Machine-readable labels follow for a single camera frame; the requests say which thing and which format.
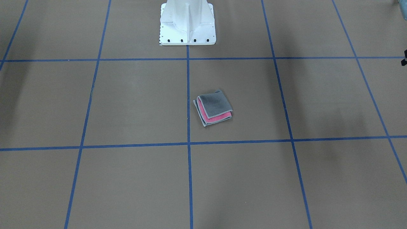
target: gray cloth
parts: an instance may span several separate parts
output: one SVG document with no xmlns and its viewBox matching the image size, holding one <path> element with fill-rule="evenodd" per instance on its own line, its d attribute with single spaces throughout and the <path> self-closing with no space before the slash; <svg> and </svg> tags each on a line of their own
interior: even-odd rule
<svg viewBox="0 0 407 229">
<path fill-rule="evenodd" d="M 200 117 L 200 119 L 201 119 L 201 122 L 202 122 L 203 126 L 212 125 L 212 124 L 215 124 L 215 123 L 220 123 L 220 122 L 222 122 L 222 121 L 225 121 L 225 120 L 228 120 L 228 119 L 231 118 L 231 117 L 227 117 L 227 118 L 224 118 L 224 119 L 219 120 L 219 121 L 216 121 L 216 122 L 206 123 L 206 122 L 204 121 L 204 119 L 202 118 L 201 112 L 199 111 L 197 101 L 194 100 L 193 102 L 194 102 L 194 105 L 195 105 L 195 107 L 196 107 L 196 109 L 197 109 L 197 111 L 198 111 L 198 114 L 199 114 L 199 117 Z"/>
<path fill-rule="evenodd" d="M 221 90 L 216 90 L 214 93 L 210 94 L 200 95 L 197 99 L 201 100 L 203 109 L 208 118 L 213 118 L 229 111 L 233 111 L 232 106 Z"/>
</svg>

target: floor tile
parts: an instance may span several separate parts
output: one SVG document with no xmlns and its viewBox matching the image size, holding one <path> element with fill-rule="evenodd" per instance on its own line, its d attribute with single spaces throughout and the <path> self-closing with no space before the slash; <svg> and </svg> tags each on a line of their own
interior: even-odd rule
<svg viewBox="0 0 407 229">
<path fill-rule="evenodd" d="M 406 183 L 387 139 L 296 143 L 313 228 L 404 228 Z"/>
<path fill-rule="evenodd" d="M 186 58 L 185 46 L 160 46 L 165 0 L 112 1 L 102 58 Z"/>
<path fill-rule="evenodd" d="M 30 0 L 7 59 L 97 58 L 107 5 L 107 0 Z"/>
<path fill-rule="evenodd" d="M 404 172 L 407 170 L 407 139 L 392 139 L 394 149 L 396 150 L 398 159 Z"/>
<path fill-rule="evenodd" d="M 353 56 L 331 1 L 265 2 L 277 57 Z"/>
<path fill-rule="evenodd" d="M 191 46 L 190 57 L 271 57 L 261 1 L 209 0 L 216 44 Z"/>
<path fill-rule="evenodd" d="M 0 228 L 63 228 L 78 150 L 0 153 Z"/>
<path fill-rule="evenodd" d="M 85 145 L 187 141 L 186 61 L 99 64 Z"/>
<path fill-rule="evenodd" d="M 189 228 L 187 147 L 85 149 L 69 228 Z"/>
<path fill-rule="evenodd" d="M 308 228 L 290 143 L 193 145 L 194 228 Z"/>
<path fill-rule="evenodd" d="M 389 134 L 407 134 L 406 69 L 399 59 L 359 61 Z"/>
<path fill-rule="evenodd" d="M 335 0 L 358 56 L 403 56 L 406 21 L 394 0 Z"/>
<path fill-rule="evenodd" d="M 220 88 L 232 105 L 232 118 L 203 127 L 192 103 Z M 194 60 L 190 62 L 191 141 L 289 139 L 272 60 Z"/>
<path fill-rule="evenodd" d="M 3 58 L 17 26 L 25 0 L 3 0 L 0 2 L 0 58 Z"/>
<path fill-rule="evenodd" d="M 277 63 L 294 138 L 385 135 L 354 59 Z"/>
<path fill-rule="evenodd" d="M 95 62 L 13 62 L 0 72 L 0 148 L 79 145 Z"/>
</svg>

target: washcloth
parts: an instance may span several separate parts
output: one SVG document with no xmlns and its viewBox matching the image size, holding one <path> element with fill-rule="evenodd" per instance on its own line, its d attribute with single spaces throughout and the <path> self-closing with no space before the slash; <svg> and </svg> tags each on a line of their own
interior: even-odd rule
<svg viewBox="0 0 407 229">
<path fill-rule="evenodd" d="M 198 111 L 199 117 L 201 118 L 202 124 L 203 126 L 207 126 L 207 125 L 211 125 L 211 124 L 215 124 L 218 122 L 222 122 L 224 120 L 230 119 L 232 117 L 232 113 L 231 112 L 227 112 L 221 115 L 218 115 L 216 117 L 213 118 L 208 118 L 204 112 L 204 107 L 201 104 L 200 100 L 194 100 L 194 105 Z"/>
<path fill-rule="evenodd" d="M 232 106 L 221 90 L 200 95 L 197 97 L 198 99 L 201 101 L 203 110 L 209 119 L 233 111 Z"/>
</svg>

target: white plastic stand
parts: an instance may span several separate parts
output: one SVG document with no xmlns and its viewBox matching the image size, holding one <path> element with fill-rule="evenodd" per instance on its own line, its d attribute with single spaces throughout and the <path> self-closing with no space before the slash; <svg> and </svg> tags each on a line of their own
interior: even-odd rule
<svg viewBox="0 0 407 229">
<path fill-rule="evenodd" d="M 213 5 L 206 0 L 168 0 L 161 5 L 160 45 L 215 44 Z"/>
</svg>

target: pink cloth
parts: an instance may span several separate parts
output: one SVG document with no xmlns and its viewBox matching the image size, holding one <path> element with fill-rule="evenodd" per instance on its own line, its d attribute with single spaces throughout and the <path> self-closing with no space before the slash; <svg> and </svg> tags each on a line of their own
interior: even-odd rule
<svg viewBox="0 0 407 229">
<path fill-rule="evenodd" d="M 225 114 L 221 114 L 221 115 L 216 116 L 216 117 L 213 117 L 213 118 L 208 118 L 208 117 L 206 116 L 204 107 L 202 106 L 201 100 L 200 100 L 200 99 L 197 99 L 197 102 L 198 102 L 198 107 L 199 107 L 199 111 L 200 111 L 200 113 L 201 113 L 201 116 L 202 116 L 203 120 L 204 120 L 206 123 L 214 123 L 214 122 L 218 122 L 218 121 L 220 121 L 220 120 L 222 120 L 222 119 L 225 119 L 225 118 L 228 118 L 228 117 L 232 117 L 232 112 L 229 111 L 229 112 L 227 112 L 227 113 L 225 113 Z"/>
</svg>

